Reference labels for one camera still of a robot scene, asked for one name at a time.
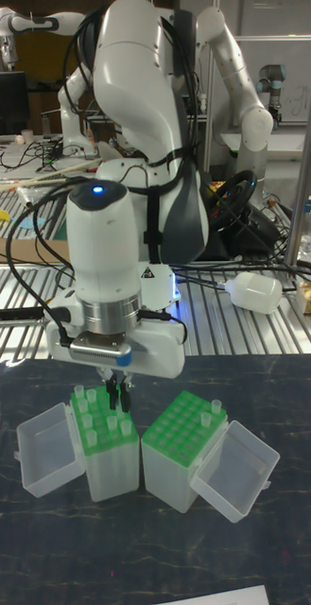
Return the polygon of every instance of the plastic box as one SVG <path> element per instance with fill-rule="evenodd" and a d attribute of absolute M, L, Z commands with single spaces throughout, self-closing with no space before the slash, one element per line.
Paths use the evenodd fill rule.
<path fill-rule="evenodd" d="M 203 415 L 210 415 L 208 426 Z M 184 391 L 142 438 L 146 488 L 179 512 L 200 494 L 232 523 L 249 514 L 280 456 L 226 412 Z"/>
<path fill-rule="evenodd" d="M 129 414 L 110 410 L 104 387 L 72 394 L 70 406 L 20 424 L 17 437 L 23 487 L 36 497 L 83 473 L 94 502 L 138 489 L 139 437 Z"/>

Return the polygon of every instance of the dark table surface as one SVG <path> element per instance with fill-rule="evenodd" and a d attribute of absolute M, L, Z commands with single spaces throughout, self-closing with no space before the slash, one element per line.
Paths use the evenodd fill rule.
<path fill-rule="evenodd" d="M 311 605 L 311 354 L 191 357 L 176 380 L 135 383 L 140 435 L 182 389 L 221 399 L 281 454 L 270 488 L 237 525 L 200 497 L 181 515 L 143 481 L 94 504 L 84 475 L 36 499 L 13 458 L 16 426 L 98 375 L 0 363 L 0 603 L 150 605 L 263 583 L 272 605 Z"/>

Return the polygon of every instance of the clear plastic lid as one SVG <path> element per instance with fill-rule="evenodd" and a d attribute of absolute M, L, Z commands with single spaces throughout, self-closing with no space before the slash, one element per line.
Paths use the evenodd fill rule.
<path fill-rule="evenodd" d="M 232 421 L 195 472 L 190 486 L 232 523 L 247 516 L 280 455 Z"/>
<path fill-rule="evenodd" d="M 17 437 L 23 487 L 37 498 L 85 472 L 74 417 L 64 403 L 19 424 Z"/>

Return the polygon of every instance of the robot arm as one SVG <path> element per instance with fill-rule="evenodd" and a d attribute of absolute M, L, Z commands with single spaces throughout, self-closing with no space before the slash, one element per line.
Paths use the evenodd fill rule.
<path fill-rule="evenodd" d="M 15 49 L 15 35 L 42 29 L 59 36 L 73 36 L 83 21 L 84 15 L 79 12 L 58 12 L 47 17 L 29 17 L 8 8 L 0 9 L 0 49 L 3 62 L 11 71 L 18 61 Z"/>
<path fill-rule="evenodd" d="M 208 43 L 218 70 L 231 97 L 241 130 L 241 145 L 236 169 L 252 170 L 258 179 L 255 190 L 262 197 L 268 137 L 273 119 L 258 98 L 241 50 L 225 23 L 222 12 L 209 7 L 198 17 L 198 39 Z"/>
<path fill-rule="evenodd" d="M 259 82 L 257 83 L 258 93 L 269 93 L 268 111 L 274 121 L 274 130 L 277 130 L 282 121 L 280 114 L 281 103 L 280 95 L 283 82 L 286 78 L 286 69 L 284 65 L 265 65 L 259 72 Z"/>
<path fill-rule="evenodd" d="M 47 17 L 34 17 L 32 13 L 25 17 L 14 10 L 0 9 L 0 48 L 5 65 L 13 70 L 18 61 L 14 36 L 22 35 L 37 29 L 50 31 L 59 36 L 73 36 L 84 19 L 79 12 L 58 12 Z M 88 68 L 82 64 L 86 78 L 90 77 Z M 86 89 L 86 84 L 80 69 L 69 77 L 67 81 L 68 93 L 77 104 Z M 64 87 L 59 92 L 61 131 L 65 155 L 84 156 L 86 158 L 96 155 L 91 141 L 81 133 L 79 116 L 72 111 L 71 103 L 65 93 Z"/>
<path fill-rule="evenodd" d="M 183 144 L 165 47 L 164 29 L 153 5 L 145 0 L 112 3 L 95 54 L 95 98 L 150 163 Z M 175 159 L 170 163 L 171 177 L 179 164 Z"/>

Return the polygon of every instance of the white paper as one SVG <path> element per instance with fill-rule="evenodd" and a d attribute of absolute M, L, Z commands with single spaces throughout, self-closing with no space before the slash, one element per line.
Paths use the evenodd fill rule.
<path fill-rule="evenodd" d="M 174 601 L 174 603 L 175 605 L 269 605 L 265 586 L 242 588 L 219 595 L 197 596 Z"/>

